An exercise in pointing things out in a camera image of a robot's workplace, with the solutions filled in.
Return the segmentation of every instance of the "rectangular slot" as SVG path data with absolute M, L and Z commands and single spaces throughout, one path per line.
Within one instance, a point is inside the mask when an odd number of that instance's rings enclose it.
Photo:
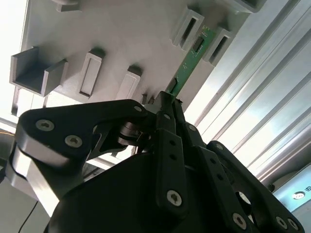
M 58 12 L 80 11 L 80 1 L 78 1 L 76 4 L 70 5 L 57 4 L 56 10 Z
M 186 39 L 188 38 L 188 36 L 189 36 L 191 30 L 193 29 L 195 23 L 196 23 L 196 19 L 192 18 L 192 19 L 190 20 L 190 22 L 189 22 L 189 24 L 188 24 L 188 27 L 186 28 L 186 30 L 185 30 L 183 36 L 181 37 L 180 46 L 183 46 L 183 45 L 184 45 L 184 43 L 185 43 Z
M 257 5 L 257 0 L 242 0 L 243 2 L 245 2 L 247 5 L 252 6 L 252 7 L 256 7 Z
M 102 60 L 102 57 L 95 55 L 93 51 L 87 53 L 81 70 L 82 78 L 79 88 L 79 93 L 81 95 L 88 98 L 91 97 L 102 65 Z
M 192 46 L 194 52 L 198 52 L 198 50 L 200 49 L 203 42 L 204 42 L 204 39 L 199 36 L 198 39 L 196 40 L 196 42 Z
M 224 46 L 224 44 L 227 41 L 227 37 L 224 36 L 221 41 L 219 42 L 218 46 L 216 47 L 215 51 L 213 52 L 213 54 L 211 55 L 209 62 L 213 63 L 213 61 L 215 60 L 216 56 L 218 55 L 218 53 L 220 52 L 220 50 L 222 49 L 222 47 Z

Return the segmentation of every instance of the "green circuit board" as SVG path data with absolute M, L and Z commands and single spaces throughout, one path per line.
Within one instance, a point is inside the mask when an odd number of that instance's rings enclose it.
M 198 65 L 199 61 L 203 57 L 204 53 L 208 49 L 212 40 L 215 37 L 215 32 L 211 31 L 208 27 L 203 26 L 202 30 L 197 37 L 196 41 L 188 51 L 183 62 L 179 66 L 178 70 L 174 74 L 170 84 L 166 88 L 166 92 L 177 96 L 181 91 L 186 81 Z

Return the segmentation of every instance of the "cable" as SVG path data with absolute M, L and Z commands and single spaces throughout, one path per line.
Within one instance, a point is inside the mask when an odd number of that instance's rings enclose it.
M 33 209 L 30 211 L 30 213 L 28 214 L 27 218 L 25 219 L 25 221 L 24 221 L 23 224 L 21 225 L 21 227 L 20 227 L 18 233 L 20 233 L 21 229 L 23 229 L 25 223 L 27 222 L 27 220 L 29 219 L 30 215 L 31 215 L 31 214 L 33 213 L 33 211 L 35 210 L 35 207 L 37 206 L 37 204 L 38 204 L 38 201 L 36 201 L 36 203 L 35 203 Z

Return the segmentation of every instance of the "gray panel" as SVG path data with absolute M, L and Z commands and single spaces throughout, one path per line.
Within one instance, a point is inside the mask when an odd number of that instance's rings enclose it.
M 218 0 L 227 4 L 229 8 L 236 12 L 256 13 L 266 0 Z
M 311 164 L 299 171 L 289 181 L 276 190 L 273 195 L 290 211 L 293 212 L 300 206 L 311 200 L 311 192 L 308 191 L 311 177 Z M 294 199 L 296 192 L 301 192 L 303 197 Z
M 41 233 L 44 231 L 50 220 L 49 215 L 39 202 L 33 213 L 23 227 L 23 233 Z
M 311 232 L 311 200 L 308 201 L 306 204 L 301 206 L 300 208 L 296 209 L 293 212 L 293 215 L 298 219 L 298 221 L 303 226 L 305 232 Z
M 39 46 L 39 57 L 48 64 L 66 57 L 68 72 L 57 92 L 80 102 L 114 100 L 125 72 L 135 64 L 143 75 L 132 98 L 140 101 L 142 94 L 156 96 L 166 88 L 186 55 L 170 40 L 186 6 L 197 7 L 210 28 L 228 20 L 228 29 L 238 31 L 247 18 L 229 13 L 224 6 L 212 7 L 212 0 L 117 2 L 81 1 L 82 12 L 60 14 L 51 0 L 31 1 L 22 47 Z M 77 88 L 85 55 L 94 47 L 105 49 L 106 56 L 88 99 L 77 93 Z M 178 96 L 183 108 L 187 108 L 212 70 L 213 66 L 203 61 L 196 67 Z

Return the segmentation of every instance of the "black linkage arm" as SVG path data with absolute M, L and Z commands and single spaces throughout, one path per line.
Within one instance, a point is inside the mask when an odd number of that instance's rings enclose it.
M 127 145 L 138 153 L 77 182 L 86 160 Z M 10 161 L 11 183 L 29 183 L 51 214 L 49 233 L 304 232 L 223 144 L 202 141 L 165 92 L 152 107 L 119 100 L 28 111 Z

